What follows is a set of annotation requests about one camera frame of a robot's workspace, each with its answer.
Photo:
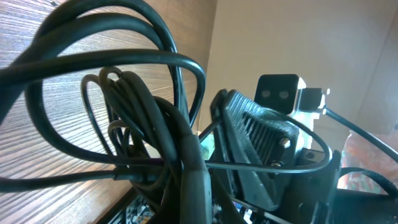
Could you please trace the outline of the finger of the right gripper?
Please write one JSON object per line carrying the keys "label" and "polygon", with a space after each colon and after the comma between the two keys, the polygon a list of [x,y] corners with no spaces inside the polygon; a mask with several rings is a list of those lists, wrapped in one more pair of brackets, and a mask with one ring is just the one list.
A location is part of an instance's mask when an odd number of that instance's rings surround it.
{"label": "finger of the right gripper", "polygon": [[[229,161],[263,166],[294,165],[298,127],[236,90],[220,90],[217,97]],[[232,170],[229,174],[232,194],[237,200],[267,211],[279,207],[291,178],[289,174],[249,170]]]}
{"label": "finger of the right gripper", "polygon": [[[221,118],[221,104],[227,97],[227,90],[220,90],[210,105],[210,114],[212,122],[216,123],[213,130],[215,150],[211,156],[212,161],[216,162],[230,162],[228,143],[225,139],[223,122]],[[236,195],[236,184],[234,181],[234,171],[229,169],[215,169],[215,174],[221,181],[225,191],[231,196]]]}

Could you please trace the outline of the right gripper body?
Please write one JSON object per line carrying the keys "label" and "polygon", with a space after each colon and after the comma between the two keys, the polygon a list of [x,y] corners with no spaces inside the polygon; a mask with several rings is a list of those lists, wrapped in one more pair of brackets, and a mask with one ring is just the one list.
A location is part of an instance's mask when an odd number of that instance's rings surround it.
{"label": "right gripper body", "polygon": [[331,223],[340,169],[341,153],[334,151],[331,162],[322,170],[294,174],[272,214],[289,223]]}

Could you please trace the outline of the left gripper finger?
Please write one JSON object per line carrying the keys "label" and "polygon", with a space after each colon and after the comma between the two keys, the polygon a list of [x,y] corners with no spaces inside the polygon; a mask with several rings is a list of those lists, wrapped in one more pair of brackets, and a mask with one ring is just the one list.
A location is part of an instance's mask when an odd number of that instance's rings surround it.
{"label": "left gripper finger", "polygon": [[222,186],[219,178],[211,177],[212,195],[215,199],[215,204],[221,207],[221,214],[219,215],[218,223],[224,224],[245,224],[243,217],[237,211],[229,194]]}

